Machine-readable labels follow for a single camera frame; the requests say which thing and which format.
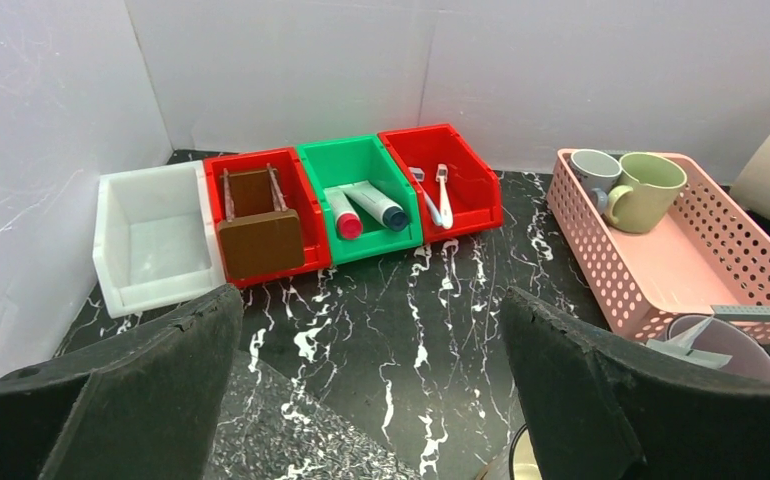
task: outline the toothbrush head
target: toothbrush head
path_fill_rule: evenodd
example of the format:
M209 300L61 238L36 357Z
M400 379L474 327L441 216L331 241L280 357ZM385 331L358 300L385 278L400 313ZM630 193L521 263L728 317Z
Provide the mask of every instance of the toothbrush head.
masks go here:
M418 182L422 182L426 178L426 173L420 167L409 167L409 171Z
M438 164L438 172L435 174L435 180L438 180L439 182L441 180L447 181L447 175L449 173L449 170L447 169L447 166L443 163Z

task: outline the green mug handle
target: green mug handle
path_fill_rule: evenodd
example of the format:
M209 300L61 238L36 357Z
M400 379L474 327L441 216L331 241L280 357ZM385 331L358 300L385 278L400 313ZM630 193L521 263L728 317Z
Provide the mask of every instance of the green mug handle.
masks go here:
M621 199L624 195L632 191L632 187L629 185L621 185L618 187L615 187L612 189L611 192L609 192L609 201L606 203L606 211L603 212L604 215L606 215L606 218L609 219L609 222L617 225L620 223L620 219L615 216L614 210L615 210L615 204L618 203L618 200Z

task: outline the mug handle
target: mug handle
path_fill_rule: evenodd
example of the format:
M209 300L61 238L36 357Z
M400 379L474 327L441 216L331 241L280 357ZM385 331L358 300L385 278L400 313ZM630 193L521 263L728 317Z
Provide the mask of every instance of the mug handle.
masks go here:
M599 188L592 188L591 194L594 195L594 208L597 209L597 213L602 215L606 210L606 205L609 203L609 196Z
M611 192L609 192L609 198L606 203L606 218L609 219L609 221L613 224L617 224L620 222L620 219L615 216L614 210L615 210L615 204L618 203L618 200L621 199L624 195L632 191L632 187L629 185L621 185L618 187L615 187L612 189Z

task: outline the white bin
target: white bin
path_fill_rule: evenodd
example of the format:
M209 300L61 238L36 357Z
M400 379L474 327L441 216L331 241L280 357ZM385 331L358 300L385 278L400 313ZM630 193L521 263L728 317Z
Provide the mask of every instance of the white bin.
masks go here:
M112 318L223 285L202 162L103 175L93 260Z

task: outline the white backdrop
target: white backdrop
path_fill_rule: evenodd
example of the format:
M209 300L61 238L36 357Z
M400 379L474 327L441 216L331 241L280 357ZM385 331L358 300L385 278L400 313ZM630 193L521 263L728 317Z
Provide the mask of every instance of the white backdrop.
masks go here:
M49 359L95 282L99 175L169 154L122 0L0 1L0 376Z
M176 148L448 121L496 168L671 150L732 181L770 133L770 1L126 2Z

